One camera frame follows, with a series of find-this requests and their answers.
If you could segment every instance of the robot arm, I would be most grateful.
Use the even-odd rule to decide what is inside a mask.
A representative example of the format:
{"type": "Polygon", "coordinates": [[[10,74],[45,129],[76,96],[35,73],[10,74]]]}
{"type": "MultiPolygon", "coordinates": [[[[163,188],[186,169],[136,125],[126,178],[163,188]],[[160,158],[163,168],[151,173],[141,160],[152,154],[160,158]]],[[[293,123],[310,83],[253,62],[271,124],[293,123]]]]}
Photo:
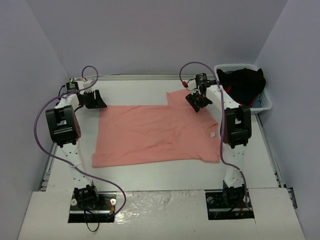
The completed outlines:
{"type": "MultiPolygon", "coordinates": [[[[239,167],[242,171],[246,146],[252,135],[250,108],[239,105],[222,90],[224,100],[224,109],[222,109],[218,85],[215,80],[208,80],[205,73],[197,74],[194,79],[189,80],[187,87],[191,91],[186,96],[186,100],[195,112],[208,104],[214,104],[221,114],[224,114],[224,132],[220,128],[220,134],[223,134],[223,156],[227,163],[239,167]]],[[[242,198],[245,191],[240,171],[229,165],[226,167],[223,191],[226,196],[225,202],[230,206],[234,205],[238,198],[242,198]]]]}
{"type": "MultiPolygon", "coordinates": [[[[106,108],[99,90],[87,89],[84,93],[72,93],[79,90],[78,83],[73,79],[66,84],[67,94],[55,108],[45,111],[45,116],[51,139],[61,148],[65,158],[78,169],[87,172],[84,159],[80,151],[79,138],[81,129],[74,109],[86,106],[88,109],[106,108]]],[[[98,191],[90,177],[87,177],[70,166],[74,185],[74,199],[76,203],[85,202],[90,206],[99,200],[98,191]]]]}

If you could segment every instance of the black bracket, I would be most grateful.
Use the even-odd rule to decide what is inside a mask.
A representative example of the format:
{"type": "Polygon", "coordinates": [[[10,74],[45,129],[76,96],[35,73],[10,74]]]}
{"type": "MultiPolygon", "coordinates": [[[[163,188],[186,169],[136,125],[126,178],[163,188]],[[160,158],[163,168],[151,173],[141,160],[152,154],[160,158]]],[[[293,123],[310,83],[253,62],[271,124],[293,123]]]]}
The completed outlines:
{"type": "Polygon", "coordinates": [[[232,149],[236,145],[246,146],[252,135],[251,129],[251,111],[247,106],[237,108],[227,108],[225,114],[225,144],[229,144],[232,149]]]}
{"type": "Polygon", "coordinates": [[[84,215],[84,206],[77,202],[73,194],[69,209],[68,223],[113,223],[115,221],[115,206],[111,204],[112,199],[116,199],[114,193],[100,193],[97,202],[93,205],[85,203],[87,216],[84,215]]]}
{"type": "Polygon", "coordinates": [[[197,88],[199,88],[199,91],[202,95],[203,94],[206,95],[207,88],[217,84],[216,80],[209,80],[207,78],[207,74],[205,73],[200,73],[195,75],[194,79],[195,79],[195,85],[197,88]]]}
{"type": "Polygon", "coordinates": [[[75,188],[73,195],[78,204],[84,204],[86,206],[94,205],[99,201],[99,194],[95,185],[87,185],[86,188],[75,188]]]}
{"type": "Polygon", "coordinates": [[[206,107],[208,104],[212,104],[212,101],[205,96],[200,95],[198,92],[195,94],[189,94],[185,97],[188,103],[193,107],[195,112],[199,112],[201,108],[206,107]]]}
{"type": "MultiPolygon", "coordinates": [[[[224,192],[221,190],[205,191],[206,207],[209,220],[237,220],[255,218],[254,212],[247,209],[246,203],[242,197],[242,193],[240,193],[240,191],[237,192],[236,189],[233,190],[235,190],[235,195],[240,194],[238,195],[239,198],[234,202],[234,204],[231,202],[226,202],[224,192]]],[[[252,208],[250,198],[248,206],[252,208]]]]}
{"type": "Polygon", "coordinates": [[[245,186],[228,187],[223,181],[222,198],[228,207],[239,205],[239,202],[245,197],[245,186]]]}
{"type": "Polygon", "coordinates": [[[45,117],[48,124],[51,139],[59,147],[64,144],[76,144],[81,137],[81,130],[75,111],[71,105],[61,108],[52,108],[45,111],[45,117]]]}
{"type": "Polygon", "coordinates": [[[99,90],[84,92],[84,94],[78,94],[77,96],[79,105],[84,105],[87,109],[102,109],[107,107],[100,96],[99,90]]]}

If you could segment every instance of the cable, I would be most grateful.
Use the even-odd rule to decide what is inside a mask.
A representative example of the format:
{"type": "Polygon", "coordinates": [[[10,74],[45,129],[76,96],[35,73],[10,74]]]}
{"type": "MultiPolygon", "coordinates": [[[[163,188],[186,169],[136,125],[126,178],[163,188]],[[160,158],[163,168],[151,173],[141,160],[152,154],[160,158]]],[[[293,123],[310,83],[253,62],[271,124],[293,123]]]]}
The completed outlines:
{"type": "Polygon", "coordinates": [[[244,214],[244,206],[242,205],[242,203],[240,204],[240,215],[242,216],[244,214]]]}
{"type": "MultiPolygon", "coordinates": [[[[96,79],[94,80],[94,82],[93,82],[90,86],[88,86],[88,87],[85,87],[85,88],[83,88],[83,89],[75,90],[75,91],[73,91],[73,92],[70,92],[69,94],[67,94],[67,96],[70,95],[70,94],[79,93],[80,91],[83,91],[83,90],[87,90],[87,89],[91,88],[93,85],[96,84],[96,82],[98,81],[98,78],[99,78],[99,74],[98,74],[98,70],[97,70],[94,66],[91,66],[91,65],[85,66],[85,67],[83,68],[83,70],[82,70],[82,73],[81,73],[82,77],[84,77],[84,71],[85,71],[85,69],[87,69],[87,68],[93,68],[93,69],[95,70],[95,72],[96,72],[96,79]]],[[[97,180],[103,181],[103,182],[105,182],[105,183],[111,184],[111,185],[115,186],[116,188],[118,188],[118,189],[121,191],[121,193],[123,194],[124,202],[123,202],[123,204],[121,205],[121,207],[113,214],[113,215],[115,216],[117,213],[119,213],[119,212],[124,208],[124,206],[125,206],[125,204],[126,204],[126,202],[127,202],[127,196],[126,196],[126,194],[125,194],[125,191],[124,191],[119,185],[117,185],[116,183],[114,183],[114,182],[112,182],[112,181],[106,180],[106,179],[104,179],[104,178],[101,178],[101,177],[94,176],[94,175],[91,175],[91,174],[89,174],[89,173],[86,173],[86,172],[82,171],[81,169],[79,169],[75,164],[73,164],[72,162],[68,161],[67,159],[64,159],[64,158],[61,158],[61,157],[59,157],[59,156],[56,156],[56,155],[51,154],[50,152],[48,152],[48,151],[41,145],[41,143],[40,143],[40,141],[39,141],[39,137],[38,137],[38,134],[37,134],[37,126],[38,126],[38,121],[39,121],[39,118],[40,118],[41,113],[46,109],[46,107],[47,107],[50,103],[52,103],[52,102],[55,101],[55,100],[62,99],[62,98],[65,98],[65,96],[56,96],[56,97],[50,99],[46,104],[43,105],[43,107],[40,109],[40,111],[39,111],[38,114],[36,115],[35,120],[34,120],[34,125],[33,125],[33,134],[34,134],[34,139],[35,139],[35,141],[36,141],[36,144],[39,146],[39,148],[40,148],[45,154],[47,154],[48,156],[50,156],[50,157],[52,157],[52,158],[58,159],[58,160],[60,160],[60,161],[63,161],[63,162],[65,162],[65,163],[71,165],[71,166],[72,166],[74,169],[76,169],[79,173],[81,173],[81,174],[83,174],[83,175],[85,175],[85,176],[87,176],[87,177],[90,177],[90,178],[92,178],[92,179],[97,179],[97,180]]]]}
{"type": "Polygon", "coordinates": [[[81,193],[81,201],[82,201],[82,208],[83,208],[83,214],[84,214],[84,221],[85,221],[85,224],[86,224],[86,227],[89,229],[90,232],[94,233],[96,232],[99,227],[100,227],[100,222],[98,220],[98,226],[96,226],[95,230],[91,230],[91,228],[89,227],[88,225],[88,218],[87,218],[87,213],[91,213],[93,215],[93,218],[95,218],[95,214],[90,211],[90,210],[87,210],[86,207],[85,207],[85,202],[84,202],[84,190],[82,189],[82,193],[81,193]]]}
{"type": "Polygon", "coordinates": [[[78,109],[80,109],[80,108],[83,108],[85,105],[80,105],[80,106],[78,106],[75,110],[74,110],[74,113],[76,113],[76,111],[78,110],[78,109]]]}
{"type": "Polygon", "coordinates": [[[234,207],[232,207],[232,208],[230,208],[230,210],[228,210],[228,211],[226,211],[227,213],[230,213],[230,212],[232,212],[233,210],[235,210],[235,206],[234,207]]]}
{"type": "Polygon", "coordinates": [[[196,90],[196,89],[198,89],[198,88],[195,87],[194,89],[191,89],[191,90],[190,90],[190,89],[188,89],[188,88],[186,87],[185,89],[187,89],[189,92],[192,92],[193,90],[196,90]]]}
{"type": "MultiPolygon", "coordinates": [[[[220,83],[219,83],[219,81],[218,81],[218,78],[216,77],[215,72],[214,72],[214,71],[211,69],[211,67],[209,67],[207,64],[205,64],[205,63],[203,63],[203,62],[200,62],[200,61],[191,61],[191,62],[188,62],[188,63],[186,63],[185,65],[183,65],[183,66],[181,67],[181,69],[180,69],[180,72],[179,72],[179,78],[180,78],[180,81],[182,82],[183,86],[185,85],[185,84],[184,84],[185,81],[183,81],[182,78],[181,78],[181,72],[182,72],[182,70],[183,70],[186,66],[188,66],[188,65],[190,65],[190,64],[200,64],[200,65],[205,66],[207,69],[210,70],[210,72],[213,74],[213,76],[214,76],[215,79],[216,79],[216,84],[217,84],[217,86],[218,86],[218,88],[219,88],[219,91],[220,91],[220,94],[221,94],[221,111],[222,111],[221,132],[224,133],[224,132],[225,132],[225,114],[224,114],[224,112],[223,112],[224,109],[225,109],[224,93],[223,93],[223,89],[222,89],[221,86],[220,86],[220,83]]],[[[224,157],[223,157],[224,137],[225,137],[225,135],[222,134],[222,135],[221,135],[221,141],[220,141],[220,157],[221,157],[221,161],[223,162],[223,164],[225,164],[225,165],[227,165],[227,166],[231,166],[231,167],[237,169],[237,170],[239,171],[239,173],[241,174],[242,179],[243,179],[243,185],[244,185],[245,205],[246,205],[246,207],[248,208],[249,211],[253,211],[253,209],[251,209],[251,208],[249,207],[249,205],[248,205],[248,193],[247,193],[248,188],[247,188],[247,181],[246,181],[246,178],[245,178],[244,173],[241,171],[241,169],[240,169],[238,166],[236,166],[236,165],[234,165],[234,164],[231,164],[231,163],[228,163],[228,162],[226,162],[226,161],[224,160],[224,157]]]]}
{"type": "Polygon", "coordinates": [[[66,85],[62,85],[62,86],[60,87],[60,90],[59,90],[58,96],[60,96],[61,90],[62,90],[65,86],[66,86],[66,85]]]}

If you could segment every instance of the screw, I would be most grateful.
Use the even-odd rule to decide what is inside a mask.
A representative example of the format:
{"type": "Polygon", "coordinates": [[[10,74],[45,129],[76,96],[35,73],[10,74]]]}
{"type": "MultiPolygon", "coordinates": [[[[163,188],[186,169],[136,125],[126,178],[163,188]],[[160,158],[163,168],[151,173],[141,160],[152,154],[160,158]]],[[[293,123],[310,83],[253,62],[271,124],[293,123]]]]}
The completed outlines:
{"type": "Polygon", "coordinates": [[[111,203],[113,206],[115,206],[115,205],[117,204],[117,200],[114,199],[114,198],[112,198],[112,199],[110,200],[110,203],[111,203]]]}
{"type": "Polygon", "coordinates": [[[77,205],[77,200],[75,200],[74,198],[71,200],[71,206],[75,206],[77,205]]]}
{"type": "Polygon", "coordinates": [[[206,199],[207,203],[209,204],[213,204],[215,201],[214,201],[214,198],[212,196],[209,196],[207,199],[206,199]]]}

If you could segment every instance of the black cloth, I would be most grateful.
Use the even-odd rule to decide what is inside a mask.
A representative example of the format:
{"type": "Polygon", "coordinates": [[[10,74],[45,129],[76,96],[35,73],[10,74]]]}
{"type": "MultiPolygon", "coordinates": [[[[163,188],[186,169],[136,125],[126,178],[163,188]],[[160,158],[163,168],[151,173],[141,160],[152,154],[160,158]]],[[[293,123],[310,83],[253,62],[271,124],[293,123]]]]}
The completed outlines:
{"type": "Polygon", "coordinates": [[[252,107],[256,97],[266,86],[261,68],[258,71],[244,68],[231,73],[217,69],[216,72],[223,89],[242,106],[252,107]]]}

